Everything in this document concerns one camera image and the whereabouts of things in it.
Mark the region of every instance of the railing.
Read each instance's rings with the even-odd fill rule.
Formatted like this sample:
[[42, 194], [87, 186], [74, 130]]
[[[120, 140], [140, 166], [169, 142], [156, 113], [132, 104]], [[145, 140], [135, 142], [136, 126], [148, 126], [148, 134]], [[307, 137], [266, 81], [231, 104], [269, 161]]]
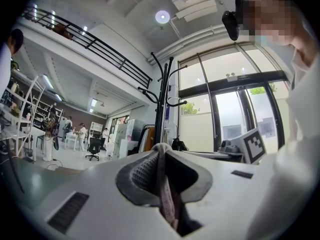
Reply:
[[38, 23], [59, 35], [76, 42], [85, 49], [111, 63], [139, 84], [143, 85], [147, 89], [149, 88], [149, 84], [152, 81], [151, 77], [114, 48], [81, 27], [64, 18], [52, 14], [51, 12], [33, 6], [27, 6], [22, 17], [29, 21]]

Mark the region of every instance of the round ceiling light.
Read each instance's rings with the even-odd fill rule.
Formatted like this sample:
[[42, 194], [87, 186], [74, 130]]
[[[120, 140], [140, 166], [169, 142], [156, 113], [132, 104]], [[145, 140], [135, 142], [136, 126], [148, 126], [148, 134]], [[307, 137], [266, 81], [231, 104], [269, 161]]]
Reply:
[[170, 15], [165, 10], [160, 10], [155, 14], [155, 20], [161, 24], [165, 24], [170, 20]]

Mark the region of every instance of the ceiling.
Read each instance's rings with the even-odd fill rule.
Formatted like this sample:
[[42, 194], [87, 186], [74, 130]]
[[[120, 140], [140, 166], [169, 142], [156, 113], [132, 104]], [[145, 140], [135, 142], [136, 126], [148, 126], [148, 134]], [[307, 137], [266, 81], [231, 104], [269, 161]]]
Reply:
[[[234, 10], [235, 0], [215, 0], [217, 12], [186, 22], [184, 18], [173, 20], [180, 38], [170, 23], [160, 24], [155, 15], [160, 10], [169, 13], [174, 18], [179, 11], [172, 0], [101, 0], [105, 5], [111, 5], [127, 22], [138, 30], [147, 40], [154, 52], [158, 52], [170, 44], [197, 31], [210, 26], [221, 25], [221, 17], [225, 10]], [[85, 6], [75, 6], [68, 1], [42, 0], [44, 10], [55, 10], [57, 15], [70, 20], [78, 26], [87, 26], [88, 30], [101, 23], [99, 17], [85, 9]]]
[[[46, 95], [57, 99], [54, 94], [58, 94], [66, 105], [79, 110], [88, 112], [89, 109], [93, 109], [93, 114], [105, 117], [136, 103], [125, 94], [108, 86], [103, 79], [95, 78], [89, 71], [83, 70], [67, 59], [43, 52], [27, 39], [14, 56], [14, 60], [18, 63], [20, 72], [27, 77], [33, 79], [35, 74], [40, 76], [38, 81], [42, 86], [46, 86]], [[48, 87], [43, 75], [48, 76], [53, 89]], [[99, 100], [95, 107], [91, 107], [92, 98]]]

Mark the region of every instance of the white pants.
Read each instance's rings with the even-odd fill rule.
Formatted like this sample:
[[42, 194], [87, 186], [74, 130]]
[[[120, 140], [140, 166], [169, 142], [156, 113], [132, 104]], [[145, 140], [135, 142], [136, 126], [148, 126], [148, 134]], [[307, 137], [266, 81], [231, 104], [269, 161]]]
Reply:
[[44, 137], [44, 157], [43, 160], [52, 160], [52, 146], [54, 144], [54, 138]]
[[79, 150], [80, 151], [85, 151], [84, 140], [85, 140], [85, 138], [79, 138]]

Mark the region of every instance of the black coat rack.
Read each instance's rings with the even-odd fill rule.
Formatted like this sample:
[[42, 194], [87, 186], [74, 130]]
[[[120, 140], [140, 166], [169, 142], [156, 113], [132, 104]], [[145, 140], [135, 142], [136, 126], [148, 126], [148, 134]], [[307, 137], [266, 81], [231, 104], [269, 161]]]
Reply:
[[182, 70], [187, 68], [188, 66], [183, 66], [181, 68], [178, 68], [176, 70], [174, 70], [173, 72], [171, 72], [171, 67], [172, 67], [172, 62], [174, 61], [174, 57], [170, 57], [169, 58], [169, 64], [165, 63], [164, 64], [164, 70], [162, 68], [162, 66], [160, 65], [157, 57], [155, 56], [155, 54], [153, 52], [151, 52], [152, 57], [154, 58], [154, 60], [156, 61], [156, 63], [158, 64], [160, 71], [161, 71], [161, 77], [158, 79], [158, 82], [161, 81], [161, 85], [160, 85], [160, 93], [159, 96], [157, 96], [156, 94], [154, 94], [152, 91], [149, 91], [147, 89], [138, 87], [138, 90], [142, 91], [142, 93], [153, 103], [156, 104], [156, 114], [155, 114], [155, 123], [154, 123], [154, 139], [153, 139], [153, 145], [157, 144], [157, 143], [161, 143], [163, 140], [163, 136], [164, 136], [164, 122], [165, 122], [165, 116], [166, 116], [166, 107], [167, 105], [169, 107], [177, 107], [180, 105], [185, 105], [187, 104], [187, 101], [183, 101], [183, 102], [179, 102], [177, 104], [170, 104], [168, 102], [168, 88], [169, 88], [169, 80], [170, 77]]

